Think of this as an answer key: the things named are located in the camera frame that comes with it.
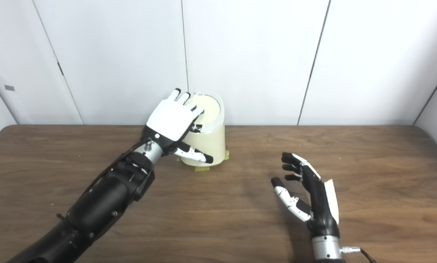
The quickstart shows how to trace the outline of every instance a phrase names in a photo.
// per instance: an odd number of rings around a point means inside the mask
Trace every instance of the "wood grain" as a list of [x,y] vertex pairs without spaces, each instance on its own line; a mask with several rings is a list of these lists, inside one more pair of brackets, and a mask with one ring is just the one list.
[[[5,128],[0,262],[52,228],[55,214],[66,212],[140,129]],[[304,224],[270,184],[285,174],[280,154],[289,151],[334,179],[343,245],[361,246],[380,263],[437,263],[437,145],[419,128],[229,126],[226,137],[230,160],[210,171],[194,172],[175,156],[160,160],[144,198],[78,262],[311,262]]]

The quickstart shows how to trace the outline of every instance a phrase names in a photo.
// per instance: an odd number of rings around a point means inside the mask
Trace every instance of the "cable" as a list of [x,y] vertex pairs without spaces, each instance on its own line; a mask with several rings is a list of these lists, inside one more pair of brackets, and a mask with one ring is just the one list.
[[376,263],[376,260],[374,260],[366,251],[364,251],[362,248],[360,248],[360,252],[369,260],[369,263]]
[[92,189],[92,187],[100,180],[100,178],[102,178],[105,175],[105,173],[108,172],[109,169],[113,168],[113,166],[115,164],[117,164],[120,160],[123,160],[128,154],[132,153],[132,151],[139,148],[141,145],[145,144],[149,140],[150,140],[150,138],[147,138],[147,139],[142,138],[138,143],[135,143],[127,152],[123,153],[118,158],[116,158],[116,160],[114,160],[107,168],[105,168],[105,170],[103,170],[103,172],[101,172],[99,175],[97,175],[97,177],[90,183],[90,185],[88,185],[88,187],[85,189],[85,191],[83,191],[82,194],[85,194],[90,189]]

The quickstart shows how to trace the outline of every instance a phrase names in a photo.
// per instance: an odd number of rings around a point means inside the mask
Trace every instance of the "white robotic hand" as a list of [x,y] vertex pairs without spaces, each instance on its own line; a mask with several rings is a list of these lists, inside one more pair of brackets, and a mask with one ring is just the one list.
[[162,100],[142,130],[142,138],[150,138],[162,149],[162,156],[176,155],[204,163],[213,163],[213,158],[190,145],[183,143],[187,133],[192,130],[193,122],[204,112],[194,103],[185,105],[190,94],[175,89],[170,96]]

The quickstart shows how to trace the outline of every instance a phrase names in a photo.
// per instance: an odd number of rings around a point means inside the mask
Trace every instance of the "robotic hand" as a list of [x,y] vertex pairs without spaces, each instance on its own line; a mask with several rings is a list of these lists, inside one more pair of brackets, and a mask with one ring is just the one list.
[[285,188],[280,178],[272,178],[272,186],[285,206],[296,217],[307,223],[317,263],[345,263],[344,253],[361,252],[370,263],[376,263],[363,249],[339,246],[339,208],[334,182],[322,182],[321,176],[304,158],[294,153],[282,153],[282,168],[293,174],[287,181],[299,181],[310,194],[311,205],[305,203]]
[[176,154],[212,163],[213,158],[182,142],[193,122],[204,112],[190,97],[176,89],[150,115],[141,139],[120,155],[88,186],[66,217],[40,240],[8,263],[72,263],[93,242],[103,236],[124,214],[128,205],[139,201],[155,179],[153,166],[160,157]]

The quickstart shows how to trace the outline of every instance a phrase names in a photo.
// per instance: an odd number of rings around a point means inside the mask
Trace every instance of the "yellow tape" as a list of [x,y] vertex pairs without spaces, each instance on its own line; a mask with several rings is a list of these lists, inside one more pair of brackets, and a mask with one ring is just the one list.
[[210,170],[210,167],[194,167],[195,172],[202,172],[202,171],[208,171]]

